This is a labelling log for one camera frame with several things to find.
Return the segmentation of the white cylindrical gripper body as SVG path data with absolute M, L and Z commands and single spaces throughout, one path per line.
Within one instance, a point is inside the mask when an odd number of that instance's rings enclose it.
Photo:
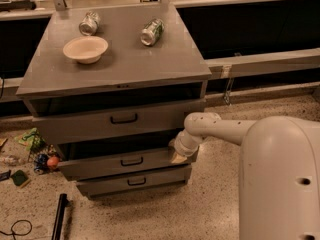
M 201 143 L 201 137 L 193 136 L 183 130 L 178 133 L 174 140 L 174 149 L 181 157 L 191 157 L 198 151 Z

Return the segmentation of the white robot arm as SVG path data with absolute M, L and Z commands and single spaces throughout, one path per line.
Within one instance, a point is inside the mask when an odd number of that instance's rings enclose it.
M 320 240 L 320 123 L 191 113 L 169 142 L 173 164 L 208 137 L 239 145 L 239 240 Z

